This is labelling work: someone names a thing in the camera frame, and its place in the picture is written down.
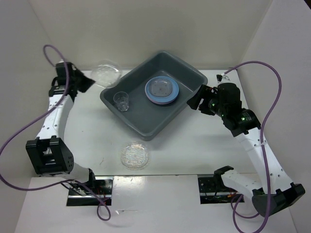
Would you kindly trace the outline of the clear squarish glass plate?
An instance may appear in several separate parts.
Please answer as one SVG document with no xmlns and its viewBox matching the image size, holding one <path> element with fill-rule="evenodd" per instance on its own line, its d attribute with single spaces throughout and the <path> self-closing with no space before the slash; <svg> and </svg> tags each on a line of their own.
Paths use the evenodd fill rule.
<svg viewBox="0 0 311 233">
<path fill-rule="evenodd" d="M 92 69 L 90 76 L 96 85 L 103 88 L 113 88 L 120 82 L 122 70 L 116 64 L 103 63 Z"/>
</svg>

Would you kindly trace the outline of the blue round plate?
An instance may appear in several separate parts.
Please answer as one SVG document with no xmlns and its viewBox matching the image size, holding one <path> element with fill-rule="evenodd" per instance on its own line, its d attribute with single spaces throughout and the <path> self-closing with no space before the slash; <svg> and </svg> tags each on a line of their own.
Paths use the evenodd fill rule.
<svg viewBox="0 0 311 233">
<path fill-rule="evenodd" d="M 151 102 L 166 105 L 177 99 L 179 86 L 173 78 L 157 76 L 146 83 L 145 94 Z"/>
</svg>

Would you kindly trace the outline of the amber dotted glass plate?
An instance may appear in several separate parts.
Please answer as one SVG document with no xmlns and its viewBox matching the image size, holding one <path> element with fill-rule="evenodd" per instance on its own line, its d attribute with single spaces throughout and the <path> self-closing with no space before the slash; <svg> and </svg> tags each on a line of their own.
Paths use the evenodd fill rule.
<svg viewBox="0 0 311 233">
<path fill-rule="evenodd" d="M 148 90 L 155 97 L 167 97 L 173 91 L 173 84 L 168 79 L 155 78 L 151 80 Z"/>
</svg>

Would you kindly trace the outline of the clear plastic cup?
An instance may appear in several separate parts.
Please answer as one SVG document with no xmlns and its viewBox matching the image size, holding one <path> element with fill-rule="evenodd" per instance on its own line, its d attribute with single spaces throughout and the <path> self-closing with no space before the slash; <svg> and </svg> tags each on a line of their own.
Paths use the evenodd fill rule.
<svg viewBox="0 0 311 233">
<path fill-rule="evenodd" d="M 125 112 L 129 109 L 129 96 L 126 92 L 118 92 L 114 95 L 113 100 L 119 111 Z"/>
</svg>

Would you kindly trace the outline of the clear textured round plate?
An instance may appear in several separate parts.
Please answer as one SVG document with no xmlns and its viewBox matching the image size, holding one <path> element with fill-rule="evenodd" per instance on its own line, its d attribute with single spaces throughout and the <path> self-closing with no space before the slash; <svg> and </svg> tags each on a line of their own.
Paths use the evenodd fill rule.
<svg viewBox="0 0 311 233">
<path fill-rule="evenodd" d="M 149 161 L 149 150 L 147 146 L 141 142 L 129 143 L 121 150 L 121 163 L 127 169 L 144 169 Z"/>
</svg>

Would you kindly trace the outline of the purple round plate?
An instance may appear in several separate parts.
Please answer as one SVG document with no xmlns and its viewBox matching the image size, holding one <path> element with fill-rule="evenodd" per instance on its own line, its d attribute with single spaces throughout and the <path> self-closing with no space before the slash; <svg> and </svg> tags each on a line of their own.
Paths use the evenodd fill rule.
<svg viewBox="0 0 311 233">
<path fill-rule="evenodd" d="M 154 104 L 167 105 L 167 104 L 174 102 L 176 100 L 176 98 L 171 100 L 171 99 L 152 99 L 152 98 L 148 97 L 148 100 L 150 100 Z"/>
</svg>

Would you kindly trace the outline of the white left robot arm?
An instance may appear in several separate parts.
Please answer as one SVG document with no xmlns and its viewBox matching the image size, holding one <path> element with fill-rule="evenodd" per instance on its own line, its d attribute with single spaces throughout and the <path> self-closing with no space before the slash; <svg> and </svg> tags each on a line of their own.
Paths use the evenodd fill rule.
<svg viewBox="0 0 311 233">
<path fill-rule="evenodd" d="M 90 168 L 75 163 L 64 142 L 64 133 L 77 94 L 85 93 L 95 82 L 71 62 L 61 61 L 55 69 L 57 75 L 49 90 L 49 113 L 36 138 L 27 141 L 26 151 L 37 175 L 79 181 L 80 189 L 92 194 L 97 188 L 95 175 Z"/>
</svg>

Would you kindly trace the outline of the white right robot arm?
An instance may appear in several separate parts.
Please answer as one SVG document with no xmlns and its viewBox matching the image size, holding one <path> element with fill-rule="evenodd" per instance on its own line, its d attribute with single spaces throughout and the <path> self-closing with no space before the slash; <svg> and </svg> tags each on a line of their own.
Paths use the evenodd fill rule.
<svg viewBox="0 0 311 233">
<path fill-rule="evenodd" d="M 242 107 L 240 94 L 234 83 L 221 83 L 217 87 L 203 84 L 187 104 L 203 114 L 219 116 L 242 145 L 259 176 L 256 182 L 225 166 L 214 171 L 214 187 L 219 191 L 226 188 L 238 191 L 252 201 L 261 216 L 271 216 L 292 206 L 305 194 L 305 189 L 286 174 L 260 134 L 262 127 L 255 113 Z"/>
</svg>

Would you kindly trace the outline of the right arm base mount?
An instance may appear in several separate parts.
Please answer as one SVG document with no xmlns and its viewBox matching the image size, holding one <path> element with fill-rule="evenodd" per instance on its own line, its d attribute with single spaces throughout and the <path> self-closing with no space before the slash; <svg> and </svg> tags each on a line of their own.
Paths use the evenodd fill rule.
<svg viewBox="0 0 311 233">
<path fill-rule="evenodd" d="M 233 188 L 224 186 L 221 180 L 221 176 L 231 170 L 232 167 L 225 166 L 215 170 L 213 174 L 197 176 L 201 204 L 236 202 L 241 194 Z"/>
</svg>

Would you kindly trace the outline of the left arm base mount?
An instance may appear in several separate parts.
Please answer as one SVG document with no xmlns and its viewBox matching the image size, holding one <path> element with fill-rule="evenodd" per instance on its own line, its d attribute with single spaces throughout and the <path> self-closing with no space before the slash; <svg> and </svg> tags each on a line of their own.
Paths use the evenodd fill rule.
<svg viewBox="0 0 311 233">
<path fill-rule="evenodd" d="M 111 206 L 112 202 L 112 188 L 114 178 L 111 176 L 96 176 L 92 184 L 86 186 L 107 206 Z M 68 190 L 68 197 L 66 206 L 97 206 L 99 201 L 91 192 L 78 183 L 66 183 L 63 186 Z"/>
</svg>

